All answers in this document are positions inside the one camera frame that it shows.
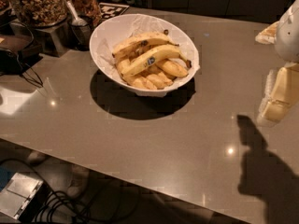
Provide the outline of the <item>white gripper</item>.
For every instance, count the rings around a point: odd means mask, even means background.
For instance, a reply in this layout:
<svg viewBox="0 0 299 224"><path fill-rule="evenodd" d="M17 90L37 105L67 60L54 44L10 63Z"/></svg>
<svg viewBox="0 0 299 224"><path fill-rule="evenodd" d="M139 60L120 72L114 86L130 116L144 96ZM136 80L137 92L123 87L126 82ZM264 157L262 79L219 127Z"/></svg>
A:
<svg viewBox="0 0 299 224"><path fill-rule="evenodd" d="M258 33L255 41L265 45L275 43L277 54L292 62L272 69L266 78L257 123L273 127L299 102L299 0L293 2L279 22Z"/></svg>

